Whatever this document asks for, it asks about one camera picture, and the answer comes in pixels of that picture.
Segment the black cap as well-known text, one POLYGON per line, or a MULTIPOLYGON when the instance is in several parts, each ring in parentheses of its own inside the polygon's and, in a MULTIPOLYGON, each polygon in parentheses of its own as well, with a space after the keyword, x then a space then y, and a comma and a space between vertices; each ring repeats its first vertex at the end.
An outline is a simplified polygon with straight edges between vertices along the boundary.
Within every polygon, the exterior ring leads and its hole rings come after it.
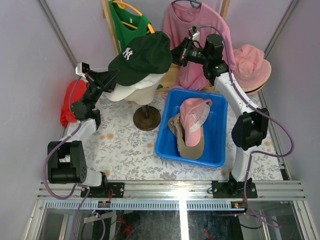
POLYGON ((108 65, 117 84, 132 86, 150 74, 165 74, 173 61, 171 41, 162 31, 134 38, 108 65))

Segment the black bucket hat beige brim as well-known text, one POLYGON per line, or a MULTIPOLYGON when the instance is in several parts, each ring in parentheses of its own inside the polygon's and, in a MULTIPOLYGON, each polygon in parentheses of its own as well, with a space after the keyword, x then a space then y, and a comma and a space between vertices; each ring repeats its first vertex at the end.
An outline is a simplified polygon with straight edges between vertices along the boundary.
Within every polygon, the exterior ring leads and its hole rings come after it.
POLYGON ((259 91, 264 87, 264 85, 265 85, 265 84, 262 84, 261 86, 259 86, 259 87, 256 88, 256 89, 245 91, 245 93, 246 93, 247 95, 253 95, 253 94, 259 92, 259 91))

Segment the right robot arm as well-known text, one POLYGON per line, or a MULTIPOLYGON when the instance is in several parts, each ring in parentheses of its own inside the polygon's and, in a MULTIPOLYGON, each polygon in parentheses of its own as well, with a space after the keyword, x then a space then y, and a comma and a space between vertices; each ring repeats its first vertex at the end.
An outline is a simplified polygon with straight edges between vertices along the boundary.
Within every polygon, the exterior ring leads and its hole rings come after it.
POLYGON ((240 88, 229 67, 230 55, 222 36, 209 34, 204 47, 195 45, 194 42, 192 37, 185 37, 171 50, 172 62, 182 67, 188 62, 202 65, 205 78, 224 95, 237 118, 231 131, 236 145, 234 167, 228 181, 216 187, 218 193, 237 198, 253 186, 249 177, 250 157, 266 138, 269 111, 258 108, 240 88))

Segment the pink bucket hat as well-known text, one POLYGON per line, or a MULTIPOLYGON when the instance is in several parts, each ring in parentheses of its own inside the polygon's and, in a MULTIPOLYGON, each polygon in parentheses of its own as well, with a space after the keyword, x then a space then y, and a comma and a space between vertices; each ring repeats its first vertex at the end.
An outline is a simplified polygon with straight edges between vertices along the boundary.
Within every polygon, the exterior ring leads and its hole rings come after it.
POLYGON ((256 88, 256 89, 254 89, 254 90, 248 91, 246 94, 247 94, 248 96, 249 96, 249 95, 253 95, 253 94, 259 92, 263 87, 264 87, 264 85, 262 85, 262 86, 260 86, 260 87, 258 87, 258 88, 256 88))

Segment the white baseball cap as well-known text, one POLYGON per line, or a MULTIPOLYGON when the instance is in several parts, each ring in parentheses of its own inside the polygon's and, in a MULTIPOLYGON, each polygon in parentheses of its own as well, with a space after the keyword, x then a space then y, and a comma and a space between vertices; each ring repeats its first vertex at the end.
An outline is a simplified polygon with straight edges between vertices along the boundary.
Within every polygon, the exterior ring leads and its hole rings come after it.
POLYGON ((143 78, 142 80, 140 80, 139 82, 130 86, 123 86, 117 83, 114 88, 114 91, 111 93, 107 92, 105 93, 105 95, 110 101, 113 101, 113 102, 121 101, 137 90, 143 90, 159 83, 162 80, 162 78, 165 76, 165 74, 166 73, 161 73, 161 74, 151 73, 147 75, 145 78, 143 78))

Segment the beige mannequin head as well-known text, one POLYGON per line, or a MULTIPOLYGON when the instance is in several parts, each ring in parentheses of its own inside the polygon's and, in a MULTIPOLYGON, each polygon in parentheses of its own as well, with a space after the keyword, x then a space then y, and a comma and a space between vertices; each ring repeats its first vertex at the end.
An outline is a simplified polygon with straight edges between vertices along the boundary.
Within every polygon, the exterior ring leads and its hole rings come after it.
POLYGON ((140 106, 148 105, 153 101, 157 87, 158 84, 143 89, 137 89, 127 96, 125 100, 135 102, 140 106))

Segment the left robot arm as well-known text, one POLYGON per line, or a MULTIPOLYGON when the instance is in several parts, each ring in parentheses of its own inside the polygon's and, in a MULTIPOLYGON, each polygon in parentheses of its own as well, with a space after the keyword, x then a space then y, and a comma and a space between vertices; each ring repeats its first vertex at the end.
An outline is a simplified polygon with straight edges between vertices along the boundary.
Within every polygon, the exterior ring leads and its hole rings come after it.
POLYGON ((81 77, 70 83, 60 112, 63 126, 75 123, 70 134, 47 146, 47 157, 43 167, 43 183, 52 196, 59 199, 50 184, 73 184, 86 192, 92 190, 98 197, 105 197, 110 190, 103 172, 87 166, 84 145, 101 124, 101 114, 96 103, 103 93, 112 93, 119 70, 96 72, 88 66, 76 71, 81 77))

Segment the blue plastic bin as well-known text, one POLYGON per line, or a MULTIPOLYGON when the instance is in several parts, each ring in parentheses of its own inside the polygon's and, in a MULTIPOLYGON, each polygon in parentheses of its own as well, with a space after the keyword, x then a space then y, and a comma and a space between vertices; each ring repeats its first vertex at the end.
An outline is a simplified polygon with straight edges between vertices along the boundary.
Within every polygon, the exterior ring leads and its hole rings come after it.
POLYGON ((162 120, 155 145, 155 153, 165 159, 205 167, 219 168, 226 158, 228 102, 221 94, 174 88, 168 92, 162 120), (204 151, 198 160, 182 157, 178 151, 177 138, 169 129, 169 119, 180 112, 183 101, 189 98, 210 99, 207 120, 204 122, 204 151))

